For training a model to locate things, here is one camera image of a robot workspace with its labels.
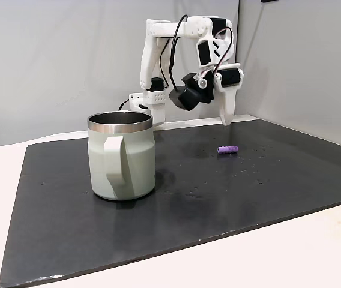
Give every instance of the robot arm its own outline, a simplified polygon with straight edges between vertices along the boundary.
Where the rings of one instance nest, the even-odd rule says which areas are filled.
[[[180,23],[178,30],[177,26],[178,23],[164,20],[146,21],[146,39],[140,74],[143,93],[130,94],[131,110],[152,114],[154,125],[160,125],[165,122],[165,100],[168,94],[177,107],[188,111],[199,102],[210,103],[215,99],[219,103],[222,123],[229,125],[234,115],[235,94],[241,87],[244,76],[239,64],[227,64],[234,52],[231,31],[226,29],[232,27],[231,21],[217,17],[193,16]],[[169,81],[171,45],[168,43],[171,42],[176,30],[177,37],[197,40],[199,72],[186,75],[182,79],[185,85],[174,87],[169,93],[166,92],[163,79],[153,78],[152,74],[155,66],[160,65],[161,59],[165,80],[171,84]]]

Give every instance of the purple foam piece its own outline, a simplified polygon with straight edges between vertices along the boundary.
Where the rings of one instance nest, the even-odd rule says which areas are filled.
[[[236,153],[237,151],[237,146],[223,146],[217,148],[217,153],[219,154]]]

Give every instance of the gray wall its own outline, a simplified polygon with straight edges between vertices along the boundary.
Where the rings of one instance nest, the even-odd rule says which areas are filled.
[[[341,144],[341,1],[262,6],[258,0],[240,2],[237,61],[246,78],[236,114]]]
[[[140,92],[145,20],[184,13],[231,19],[238,0],[0,0],[0,145],[86,129]],[[193,40],[180,40],[174,76],[197,71]],[[167,103],[167,121],[217,116]]]

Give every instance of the sage green mug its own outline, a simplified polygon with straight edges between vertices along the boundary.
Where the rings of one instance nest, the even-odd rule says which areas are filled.
[[[92,189],[109,200],[130,200],[155,186],[152,116],[116,111],[88,118]]]

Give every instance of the dark gray board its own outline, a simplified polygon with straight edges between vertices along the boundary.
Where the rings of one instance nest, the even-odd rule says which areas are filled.
[[[155,132],[155,190],[91,190],[88,139],[27,148],[0,287],[147,259],[341,204],[341,146],[265,121]],[[237,145],[238,154],[217,155]]]

